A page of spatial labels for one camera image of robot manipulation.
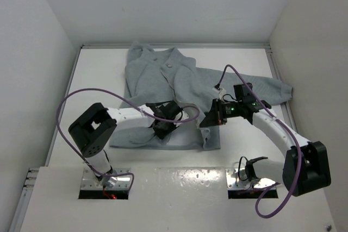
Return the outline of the metal base plate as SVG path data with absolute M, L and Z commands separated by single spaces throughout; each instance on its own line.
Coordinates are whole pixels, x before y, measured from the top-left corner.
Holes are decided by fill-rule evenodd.
M 276 182 L 268 178 L 260 178 L 252 181 L 239 178 L 237 168 L 226 168 L 226 182 L 229 191 L 262 190 Z
M 108 191 L 127 191 L 132 181 L 130 172 L 130 168 L 116 168 L 112 175 L 117 175 L 117 177 L 102 178 L 99 181 L 93 171 L 86 167 L 82 175 L 80 190 L 102 191 L 105 187 Z

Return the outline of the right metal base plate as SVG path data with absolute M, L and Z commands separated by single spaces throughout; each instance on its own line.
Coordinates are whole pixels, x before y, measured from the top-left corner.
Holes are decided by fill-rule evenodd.
M 268 178 L 260 178 L 252 181 L 239 178 L 237 168 L 226 168 L 226 182 L 229 191 L 262 190 L 276 182 Z

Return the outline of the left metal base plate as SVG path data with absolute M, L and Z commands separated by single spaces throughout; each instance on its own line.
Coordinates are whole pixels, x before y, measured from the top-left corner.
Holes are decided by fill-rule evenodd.
M 116 168 L 112 175 L 117 175 L 117 177 L 102 178 L 99 181 L 93 171 L 86 167 L 82 175 L 80 190 L 102 191 L 105 187 L 108 191 L 127 191 L 132 181 L 130 172 L 130 168 Z

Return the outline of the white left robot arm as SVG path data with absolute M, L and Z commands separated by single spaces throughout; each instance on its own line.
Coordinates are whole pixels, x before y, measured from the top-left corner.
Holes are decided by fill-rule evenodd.
M 179 127 L 177 121 L 189 115 L 175 101 L 146 103 L 135 108 L 106 108 L 102 103 L 91 105 L 68 128 L 73 141 L 95 169 L 94 175 L 102 180 L 103 174 L 112 174 L 104 147 L 115 132 L 145 128 L 150 136 L 166 138 Z

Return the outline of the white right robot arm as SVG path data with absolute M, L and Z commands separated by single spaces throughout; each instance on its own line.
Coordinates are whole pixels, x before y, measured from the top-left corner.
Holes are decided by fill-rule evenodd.
M 234 86 L 235 102 L 214 99 L 201 128 L 222 126 L 229 118 L 242 117 L 262 131 L 281 151 L 284 161 L 265 156 L 247 160 L 241 180 L 268 178 L 283 184 L 293 196 L 300 196 L 331 184 L 325 145 L 302 137 L 281 121 L 265 100 L 252 94 L 252 84 Z

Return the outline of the grey zip jacket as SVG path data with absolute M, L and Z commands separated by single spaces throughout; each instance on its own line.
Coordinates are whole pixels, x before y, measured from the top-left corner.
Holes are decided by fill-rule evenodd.
M 127 54 L 125 78 L 125 98 L 133 104 L 174 100 L 179 105 L 196 105 L 200 116 L 196 121 L 181 124 L 163 140 L 156 137 L 151 128 L 116 131 L 109 141 L 110 147 L 180 151 L 220 149 L 219 127 L 198 129 L 197 125 L 211 108 L 212 100 L 218 97 L 213 86 L 221 79 L 222 86 L 233 94 L 233 86 L 241 82 L 236 74 L 199 68 L 194 58 L 184 56 L 177 48 L 155 51 L 149 45 L 133 42 Z

